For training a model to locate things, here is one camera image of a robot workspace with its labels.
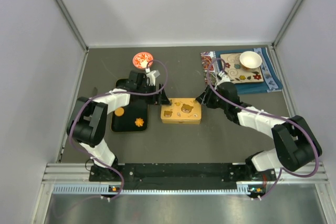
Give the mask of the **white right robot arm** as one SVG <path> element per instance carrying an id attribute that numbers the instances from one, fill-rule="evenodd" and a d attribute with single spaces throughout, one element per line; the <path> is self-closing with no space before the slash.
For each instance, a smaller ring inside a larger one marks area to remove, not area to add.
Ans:
<path id="1" fill-rule="evenodd" d="M 309 162 L 318 161 L 322 154 L 320 144 L 303 117 L 283 118 L 241 102 L 231 82 L 208 85 L 196 101 L 210 109 L 222 109 L 229 121 L 254 129 L 274 141 L 274 149 L 246 159 L 245 174 L 252 180 L 269 169 L 283 168 L 293 174 Z"/>

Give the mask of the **silver metal tongs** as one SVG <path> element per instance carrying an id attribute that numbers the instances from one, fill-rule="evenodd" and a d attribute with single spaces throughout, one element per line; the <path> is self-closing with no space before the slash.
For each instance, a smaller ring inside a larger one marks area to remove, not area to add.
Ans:
<path id="1" fill-rule="evenodd" d="M 96 96 L 98 94 L 98 89 L 96 87 L 93 88 L 92 90 L 92 96 Z"/>

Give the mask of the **silver tin lid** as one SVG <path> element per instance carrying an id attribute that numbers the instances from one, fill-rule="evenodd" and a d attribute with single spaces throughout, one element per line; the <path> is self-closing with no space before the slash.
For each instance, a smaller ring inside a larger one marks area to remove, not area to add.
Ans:
<path id="1" fill-rule="evenodd" d="M 171 105 L 161 106 L 162 121 L 200 121 L 201 104 L 195 98 L 169 98 Z"/>

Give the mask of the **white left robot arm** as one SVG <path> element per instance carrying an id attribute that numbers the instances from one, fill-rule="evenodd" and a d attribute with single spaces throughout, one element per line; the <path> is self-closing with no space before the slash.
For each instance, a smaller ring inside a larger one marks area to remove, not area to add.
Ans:
<path id="1" fill-rule="evenodd" d="M 120 174 L 118 159 L 104 139 L 108 119 L 115 132 L 141 132 L 148 126 L 150 105 L 170 104 L 163 85 L 156 84 L 159 75 L 157 70 L 131 71 L 113 90 L 77 99 L 67 134 L 92 159 L 91 181 L 113 181 Z"/>

